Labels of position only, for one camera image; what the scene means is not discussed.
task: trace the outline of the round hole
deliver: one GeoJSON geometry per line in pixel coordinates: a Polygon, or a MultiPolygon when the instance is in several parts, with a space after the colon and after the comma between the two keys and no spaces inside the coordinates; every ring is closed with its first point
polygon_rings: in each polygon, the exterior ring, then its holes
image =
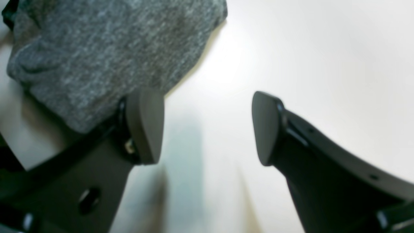
{"type": "Polygon", "coordinates": [[[91,213],[98,205],[101,191],[97,188],[85,190],[79,198],[79,212],[83,215],[91,213]]]}
{"type": "Polygon", "coordinates": [[[369,175],[369,177],[373,180],[379,180],[380,179],[378,176],[373,175],[373,174],[369,175]]]}

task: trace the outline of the gray fabric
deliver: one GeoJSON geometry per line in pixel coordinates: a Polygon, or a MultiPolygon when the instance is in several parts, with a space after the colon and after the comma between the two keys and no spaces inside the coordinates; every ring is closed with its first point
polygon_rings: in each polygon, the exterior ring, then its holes
{"type": "Polygon", "coordinates": [[[21,0],[7,72],[86,133],[135,88],[169,91],[226,16],[226,0],[21,0]]]}

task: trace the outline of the bolt hole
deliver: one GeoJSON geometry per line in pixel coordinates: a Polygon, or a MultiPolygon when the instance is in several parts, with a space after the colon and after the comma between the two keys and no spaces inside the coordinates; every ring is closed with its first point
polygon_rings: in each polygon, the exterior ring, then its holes
{"type": "Polygon", "coordinates": [[[101,191],[97,188],[85,190],[79,198],[79,212],[82,215],[91,213],[98,205],[101,198],[101,191]]]}
{"type": "Polygon", "coordinates": [[[379,180],[380,179],[378,176],[373,175],[373,174],[369,175],[369,177],[373,180],[379,180]]]}

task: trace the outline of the gray knit sweater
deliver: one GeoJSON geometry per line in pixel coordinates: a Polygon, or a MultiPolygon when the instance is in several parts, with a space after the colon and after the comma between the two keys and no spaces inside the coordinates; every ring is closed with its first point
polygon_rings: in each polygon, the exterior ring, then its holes
{"type": "Polygon", "coordinates": [[[135,88],[169,91],[226,16],[226,0],[20,0],[7,72],[87,133],[135,88]]]}

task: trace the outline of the white surface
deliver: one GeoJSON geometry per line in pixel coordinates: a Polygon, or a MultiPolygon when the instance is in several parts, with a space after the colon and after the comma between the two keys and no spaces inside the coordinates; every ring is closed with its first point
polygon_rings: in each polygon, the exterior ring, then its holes
{"type": "MultiPolygon", "coordinates": [[[[257,158],[256,90],[414,182],[414,2],[228,0],[228,8],[168,95],[161,163],[131,172],[112,232],[302,232],[283,176],[257,158]]],[[[21,92],[4,74],[10,51],[0,49],[0,131],[23,160],[52,155],[62,144],[25,124],[21,92]]]]}

